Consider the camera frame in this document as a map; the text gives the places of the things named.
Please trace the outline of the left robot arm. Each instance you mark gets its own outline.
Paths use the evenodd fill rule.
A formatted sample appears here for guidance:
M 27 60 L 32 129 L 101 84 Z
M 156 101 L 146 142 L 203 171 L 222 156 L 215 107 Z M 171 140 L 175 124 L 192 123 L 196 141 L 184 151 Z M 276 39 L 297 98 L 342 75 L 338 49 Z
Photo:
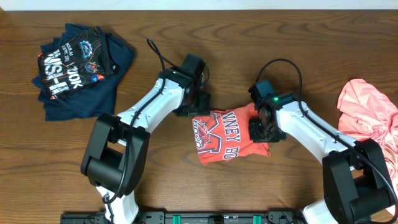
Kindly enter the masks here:
M 160 72 L 154 87 L 140 101 L 116 116 L 102 114 L 94 124 L 80 171 L 101 194 L 105 211 L 81 223 L 133 223 L 139 213 L 134 198 L 145 168 L 151 133 L 170 113 L 177 116 L 210 112 L 203 91 L 206 63 L 188 54 L 181 66 Z

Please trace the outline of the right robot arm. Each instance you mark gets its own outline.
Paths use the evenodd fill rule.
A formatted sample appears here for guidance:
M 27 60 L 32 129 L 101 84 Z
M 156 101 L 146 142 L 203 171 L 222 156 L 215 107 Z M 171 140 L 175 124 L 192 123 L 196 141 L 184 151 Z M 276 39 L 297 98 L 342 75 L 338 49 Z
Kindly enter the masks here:
M 248 92 L 258 113 L 249 121 L 253 142 L 279 142 L 292 136 L 322 165 L 323 198 L 302 209 L 302 223 L 370 223 L 375 213 L 397 206 L 375 141 L 343 134 L 296 94 L 277 94 L 267 80 L 256 82 Z

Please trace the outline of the red-orange t-shirt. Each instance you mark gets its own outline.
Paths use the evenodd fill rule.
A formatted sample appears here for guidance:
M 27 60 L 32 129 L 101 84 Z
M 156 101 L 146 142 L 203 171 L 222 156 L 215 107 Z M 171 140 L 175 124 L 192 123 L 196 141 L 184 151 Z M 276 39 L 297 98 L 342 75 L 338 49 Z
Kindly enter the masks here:
M 230 161 L 251 154 L 269 156 L 268 143 L 250 139 L 249 120 L 258 117 L 254 104 L 225 111 L 212 110 L 209 115 L 192 119 L 193 135 L 199 161 Z

